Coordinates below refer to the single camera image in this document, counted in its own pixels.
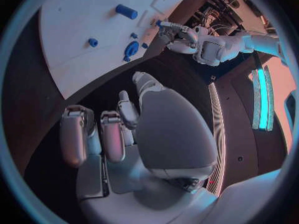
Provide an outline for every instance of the white board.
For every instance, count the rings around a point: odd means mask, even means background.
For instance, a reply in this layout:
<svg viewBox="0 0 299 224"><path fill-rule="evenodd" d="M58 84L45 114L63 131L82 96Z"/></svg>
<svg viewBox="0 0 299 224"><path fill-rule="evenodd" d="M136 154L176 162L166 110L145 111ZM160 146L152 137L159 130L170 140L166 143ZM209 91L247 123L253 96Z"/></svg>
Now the white board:
<svg viewBox="0 0 299 224"><path fill-rule="evenodd" d="M143 57L158 32L155 21L164 20L182 0L47 0L40 11L40 40L48 69L65 99L103 74L119 67L127 45L138 35ZM123 4L138 12L131 20L115 12ZM89 38L99 41L89 45Z"/></svg>

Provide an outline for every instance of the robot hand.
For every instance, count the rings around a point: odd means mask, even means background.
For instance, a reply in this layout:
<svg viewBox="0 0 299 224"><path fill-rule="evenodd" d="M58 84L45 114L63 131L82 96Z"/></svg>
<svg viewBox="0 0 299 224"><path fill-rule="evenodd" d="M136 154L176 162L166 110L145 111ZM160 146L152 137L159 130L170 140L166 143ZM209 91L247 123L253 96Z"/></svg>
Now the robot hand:
<svg viewBox="0 0 299 224"><path fill-rule="evenodd" d="M169 50L183 54L193 54L193 58L201 64L218 66L220 62L235 58L239 52L252 53L254 50L272 54L284 59L278 38L267 35L251 35L239 32L235 36L208 35L208 29L197 26L191 29L180 24L159 21L157 25L164 29L178 32L183 39L169 39Z"/></svg>

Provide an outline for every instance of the robotic arm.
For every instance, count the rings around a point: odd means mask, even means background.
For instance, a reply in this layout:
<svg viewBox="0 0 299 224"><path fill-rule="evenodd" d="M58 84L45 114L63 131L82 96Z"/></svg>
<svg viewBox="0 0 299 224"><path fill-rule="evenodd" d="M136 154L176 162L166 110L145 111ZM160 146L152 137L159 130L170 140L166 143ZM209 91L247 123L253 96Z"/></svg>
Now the robotic arm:
<svg viewBox="0 0 299 224"><path fill-rule="evenodd" d="M191 29L180 24L158 21L160 37L167 41L169 50L183 54L193 54L195 61L209 66L235 58L239 52L265 52L284 59L278 38L267 35L252 35L239 32L235 36L208 35L208 29L197 26ZM173 39L178 33L182 39Z"/></svg>

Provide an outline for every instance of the cyan light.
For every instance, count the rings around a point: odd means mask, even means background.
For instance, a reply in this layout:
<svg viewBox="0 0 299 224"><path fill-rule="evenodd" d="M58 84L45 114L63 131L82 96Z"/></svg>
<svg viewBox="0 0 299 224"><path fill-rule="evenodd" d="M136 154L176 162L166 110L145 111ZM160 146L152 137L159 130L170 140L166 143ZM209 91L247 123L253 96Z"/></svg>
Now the cyan light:
<svg viewBox="0 0 299 224"><path fill-rule="evenodd" d="M261 112L260 112L260 125L261 129L266 129L268 120L268 95L267 85L263 69L258 70L260 89L261 89Z"/></svg>

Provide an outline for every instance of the white robotic arm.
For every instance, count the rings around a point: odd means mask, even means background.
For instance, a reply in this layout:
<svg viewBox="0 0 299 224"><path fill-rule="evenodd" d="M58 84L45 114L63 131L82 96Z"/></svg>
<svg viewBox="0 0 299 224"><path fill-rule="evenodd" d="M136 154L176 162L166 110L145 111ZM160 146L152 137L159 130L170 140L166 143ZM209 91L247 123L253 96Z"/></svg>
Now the white robotic arm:
<svg viewBox="0 0 299 224"><path fill-rule="evenodd" d="M169 38L168 49L184 54L193 54L193 58L201 64L218 66L220 62L235 58L239 52L252 53L254 50L265 52L284 59L278 38L268 35L252 35L249 32L239 32L235 36L208 35L208 29L197 26L191 29L187 26L160 21L157 25L162 29L178 32L182 39Z"/></svg>

